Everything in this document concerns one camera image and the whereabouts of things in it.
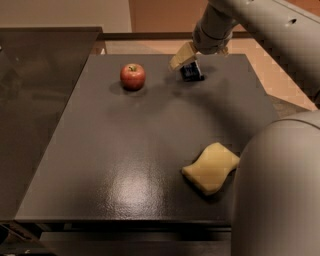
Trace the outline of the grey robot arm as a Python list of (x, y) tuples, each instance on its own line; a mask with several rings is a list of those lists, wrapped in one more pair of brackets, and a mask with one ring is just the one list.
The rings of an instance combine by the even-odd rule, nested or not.
[[(320, 100), (320, 20), (285, 0), (207, 0), (192, 34), (203, 54), (241, 24), (313, 102)], [(320, 110), (277, 120), (241, 154), (231, 256), (320, 256)]]

